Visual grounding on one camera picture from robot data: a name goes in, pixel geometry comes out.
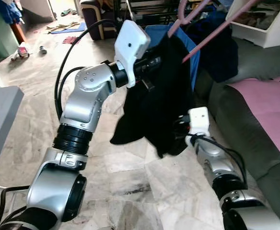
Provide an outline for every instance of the black cable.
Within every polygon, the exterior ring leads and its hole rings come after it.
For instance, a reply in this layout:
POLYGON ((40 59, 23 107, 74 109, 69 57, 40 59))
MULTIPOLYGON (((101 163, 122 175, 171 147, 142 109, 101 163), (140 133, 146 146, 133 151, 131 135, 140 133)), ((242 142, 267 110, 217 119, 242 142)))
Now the black cable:
POLYGON ((2 221, 1 225, 4 224, 4 223, 6 223, 6 222, 8 222, 8 221, 9 221, 12 217, 14 217, 16 214, 18 214, 18 213, 20 213, 20 212, 23 212, 25 209, 26 209, 26 206, 23 206, 23 207, 21 207, 21 208, 15 210, 15 211, 13 211, 12 213, 10 213, 10 214, 2 221))
POLYGON ((127 5, 126 5, 126 8, 125 8, 124 20, 126 20, 126 15, 127 15, 127 5))
POLYGON ((115 21, 111 20, 111 19, 102 19, 102 20, 99 20, 95 23, 93 23, 92 25, 90 25, 84 32, 82 32, 82 34, 77 37, 75 39, 75 41, 72 43, 71 47, 69 48, 69 50, 67 51, 62 63, 61 63, 61 66, 60 66, 60 69, 59 69, 59 72, 58 72, 58 75, 57 75, 57 79, 56 79, 56 83, 55 83, 55 107, 56 107, 56 113, 57 113, 57 117, 58 119, 60 119, 61 117, 61 114, 62 114, 62 108, 60 107, 60 104, 59 104, 59 101, 58 101, 58 86, 59 86, 59 82, 60 82, 60 77, 61 77, 61 74, 62 74, 62 71, 63 71, 63 67, 68 59, 68 56, 71 52, 71 50, 73 49, 73 47, 79 42, 79 40, 82 39, 82 37, 84 37, 88 32, 90 32, 94 27, 98 26, 98 25, 101 25, 103 23, 110 23, 112 24, 114 27, 117 27, 116 26, 116 23, 115 21))
POLYGON ((29 188, 29 185, 27 186, 18 186, 18 187, 10 187, 5 188, 2 190, 0 194, 0 221, 2 219, 2 215, 4 214, 5 205, 6 205, 6 193, 11 191, 18 191, 18 190, 26 190, 29 188))
POLYGON ((84 68, 84 66, 79 66, 79 67, 75 67, 73 69, 70 69, 63 77, 61 83, 60 83, 60 87, 59 87, 59 92, 58 92, 58 103, 59 103, 59 107, 62 109, 62 103, 61 103, 61 94, 62 94, 62 89, 63 89, 63 85, 66 81, 66 79, 68 78, 68 76, 74 72, 74 71, 77 71, 77 70, 80 70, 84 68))
POLYGON ((245 189, 248 188, 248 186, 247 186, 247 179, 246 179, 246 171, 245 171, 245 161, 244 161, 244 159, 242 158, 242 156, 240 155, 239 152, 237 152, 237 151, 235 151, 235 150, 233 150, 233 149, 226 148, 226 147, 224 147, 223 145, 219 144, 218 142, 216 142, 216 141, 214 141, 214 140, 210 140, 210 139, 205 138, 205 137, 203 137, 203 136, 198 136, 198 135, 196 135, 196 134, 189 134, 189 133, 188 133, 188 134, 183 134, 183 135, 187 135, 187 136, 192 137, 191 140, 192 140, 193 138, 195 138, 195 139, 198 138, 198 139, 207 141, 207 142, 209 142, 209 143, 211 143, 211 144, 213 144, 213 145, 219 147, 220 149, 222 149, 222 150, 223 150, 224 152, 226 152, 227 154, 229 154, 229 155, 231 156, 231 158, 236 162, 236 164, 238 165, 238 167, 239 167, 239 169, 240 169, 240 171, 241 171, 241 173, 242 173, 242 177, 243 177, 243 180, 244 180, 245 189), (239 157, 239 161, 240 161, 240 162, 238 162, 238 160, 233 156, 233 154, 231 154, 231 152, 235 153, 235 154, 239 157))

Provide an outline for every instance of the pink cloth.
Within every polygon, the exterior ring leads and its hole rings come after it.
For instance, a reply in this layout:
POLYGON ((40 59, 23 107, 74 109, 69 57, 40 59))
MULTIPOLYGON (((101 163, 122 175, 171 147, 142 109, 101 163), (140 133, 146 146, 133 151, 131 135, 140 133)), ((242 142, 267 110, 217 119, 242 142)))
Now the pink cloth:
POLYGON ((76 40, 77 37, 67 37, 66 39, 63 40, 63 44, 72 44, 75 40, 76 40))
POLYGON ((229 84, 238 90, 265 132, 280 151, 280 78, 245 79, 229 84))

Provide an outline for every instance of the sandal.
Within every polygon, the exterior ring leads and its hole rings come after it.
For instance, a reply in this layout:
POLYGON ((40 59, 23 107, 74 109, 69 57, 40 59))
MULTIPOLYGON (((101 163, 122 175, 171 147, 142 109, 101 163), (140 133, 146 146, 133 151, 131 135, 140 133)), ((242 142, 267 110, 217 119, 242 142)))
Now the sandal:
POLYGON ((61 16, 62 16, 62 17, 63 17, 63 16, 66 16, 66 15, 68 15, 69 13, 71 13, 71 11, 72 11, 72 9, 67 9, 66 11, 61 12, 61 16))

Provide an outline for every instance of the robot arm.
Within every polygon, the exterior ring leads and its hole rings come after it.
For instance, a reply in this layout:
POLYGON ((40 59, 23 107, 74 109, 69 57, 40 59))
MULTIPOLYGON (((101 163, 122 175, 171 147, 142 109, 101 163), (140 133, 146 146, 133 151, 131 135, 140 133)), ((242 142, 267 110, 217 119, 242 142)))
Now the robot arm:
MULTIPOLYGON (((57 136, 29 188, 26 210, 0 225, 0 230, 57 230, 72 220, 81 208, 86 178, 79 171, 87 163, 86 152, 96 129, 104 100, 117 87, 132 87, 137 76, 158 68, 159 56, 143 56, 147 35, 131 21, 125 21, 115 44, 115 62, 83 68, 60 118, 57 136)), ((243 171, 224 149, 207 142, 208 111, 189 112, 191 135, 186 143, 196 149, 205 176, 220 200, 226 230, 280 230, 280 220, 255 197, 247 195, 243 171)))
POLYGON ((225 230, 280 230, 280 219, 247 189, 241 162, 210 137, 206 107, 191 109, 186 144, 196 150, 205 177, 220 201, 225 230))

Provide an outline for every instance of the white bin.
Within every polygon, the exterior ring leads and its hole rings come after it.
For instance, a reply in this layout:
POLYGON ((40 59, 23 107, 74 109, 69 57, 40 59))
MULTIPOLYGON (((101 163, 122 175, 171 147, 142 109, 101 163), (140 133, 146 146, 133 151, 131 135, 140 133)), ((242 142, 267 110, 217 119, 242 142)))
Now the white bin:
MULTIPOLYGON (((234 0, 226 18, 233 15, 239 8, 245 5, 248 0, 234 0)), ((280 46, 280 12, 267 30, 258 29, 252 26, 232 22, 233 37, 246 39, 255 45, 268 48, 280 46)))

